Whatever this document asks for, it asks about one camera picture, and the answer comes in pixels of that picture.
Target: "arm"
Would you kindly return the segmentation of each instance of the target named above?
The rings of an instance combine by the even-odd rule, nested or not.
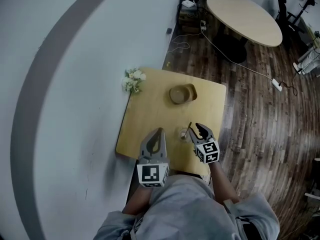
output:
[[[134,226],[136,215],[148,209],[152,190],[139,186],[122,212],[109,212],[94,240],[125,239]]]
[[[231,199],[234,204],[238,203],[239,197],[236,190],[222,170],[220,163],[209,163],[209,168],[211,171],[215,200],[221,205],[224,205],[224,201],[228,199]]]
[[[123,214],[138,215],[149,208],[153,188],[139,186],[122,210]]]

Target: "office chair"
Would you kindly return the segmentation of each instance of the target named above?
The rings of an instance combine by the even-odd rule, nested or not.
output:
[[[292,22],[289,21],[291,17],[296,18],[296,16],[294,16],[289,11],[287,12],[287,7],[286,7],[287,0],[278,0],[278,3],[279,3],[279,12],[275,21],[279,25],[282,35],[287,36],[288,30],[290,30],[290,28],[295,32],[304,33],[304,31],[301,28],[299,28],[298,26],[294,25]]]

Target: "oval tabletop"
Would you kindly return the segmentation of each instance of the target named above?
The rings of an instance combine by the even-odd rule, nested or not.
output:
[[[241,36],[263,46],[282,42],[281,30],[271,15],[251,0],[206,0],[209,10]]]

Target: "wooden bowl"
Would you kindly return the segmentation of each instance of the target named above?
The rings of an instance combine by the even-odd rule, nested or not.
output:
[[[169,91],[170,99],[174,104],[184,104],[194,101],[197,98],[195,86],[191,83],[177,85]]]

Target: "cable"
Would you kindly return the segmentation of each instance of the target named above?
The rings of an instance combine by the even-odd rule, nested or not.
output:
[[[205,12],[207,13],[207,14],[209,14],[210,16],[212,16],[212,17],[214,17],[214,15],[212,14],[212,12],[210,12],[210,11],[208,11],[206,8],[203,8],[203,7],[198,7],[198,9],[202,9],[202,10],[205,10]]]
[[[294,231],[290,232],[289,234],[285,235],[284,237],[280,238],[280,240],[285,239],[287,236],[291,235],[293,232],[296,232],[299,228],[301,228],[302,226],[304,226],[306,223],[301,224],[300,226],[298,226]]]
[[[245,68],[245,69],[247,69],[247,70],[250,70],[250,71],[252,71],[252,72],[254,72],[254,73],[257,73],[257,74],[259,74],[259,75],[261,75],[261,76],[264,76],[265,78],[268,78],[269,80],[272,81],[272,79],[271,79],[270,77],[266,76],[265,74],[261,74],[261,73],[259,73],[259,72],[257,72],[257,71],[254,71],[254,70],[252,70],[252,69],[250,69],[250,68],[248,68],[248,67],[246,67],[246,66],[243,66],[243,65],[240,65],[240,64],[238,64],[238,63],[233,62],[233,61],[232,61],[231,59],[229,59],[218,47],[216,47],[216,46],[209,40],[209,38],[204,34],[204,32],[202,31],[202,29],[201,29],[201,33],[202,33],[202,34],[204,35],[204,37],[209,41],[209,43],[212,44],[220,53],[222,53],[223,56],[225,56],[231,63],[236,64],[236,65],[238,65],[238,66],[240,66],[240,67],[243,67],[243,68]]]
[[[312,48],[313,48],[313,50],[318,54],[318,56],[315,57],[312,61],[310,61],[305,67],[300,68],[300,69],[294,74],[294,76],[293,76],[292,79],[291,79],[291,84],[292,84],[292,86],[288,86],[284,81],[281,81],[281,82],[279,83],[279,86],[280,86],[281,84],[284,84],[284,87],[286,87],[286,88],[292,88],[292,89],[293,89],[293,95],[296,96],[296,97],[298,96],[298,90],[294,87],[294,78],[296,77],[296,75],[297,75],[299,72],[303,71],[310,63],[312,63],[316,58],[318,58],[318,57],[320,56],[320,53],[316,51],[316,49],[315,49],[315,47],[314,47],[313,45],[312,45]]]
[[[170,50],[168,51],[167,53],[172,53],[173,51],[177,50],[177,49],[189,49],[190,48],[190,44],[188,44],[187,42],[175,42],[175,40],[178,38],[178,37],[186,37],[186,36],[198,36],[200,35],[201,33],[198,33],[198,34],[180,34],[180,35],[177,35],[173,40],[171,40],[171,43],[174,43],[174,44],[177,44],[177,45],[181,45],[181,44],[186,44],[188,45],[188,47],[177,47],[173,50]]]
[[[291,84],[292,84],[292,86],[288,86],[284,81],[281,81],[280,83],[279,83],[279,86],[281,85],[281,84],[284,84],[284,87],[286,87],[286,88],[293,88],[293,95],[294,96],[298,96],[298,90],[294,87],[294,78],[295,78],[295,76],[298,74],[298,72],[296,72],[295,74],[294,74],[294,76],[292,77],[292,79],[291,79]]]
[[[198,19],[199,18],[199,12],[197,11],[196,12],[196,15],[191,15],[189,13],[186,14],[189,18],[192,18],[192,19]]]

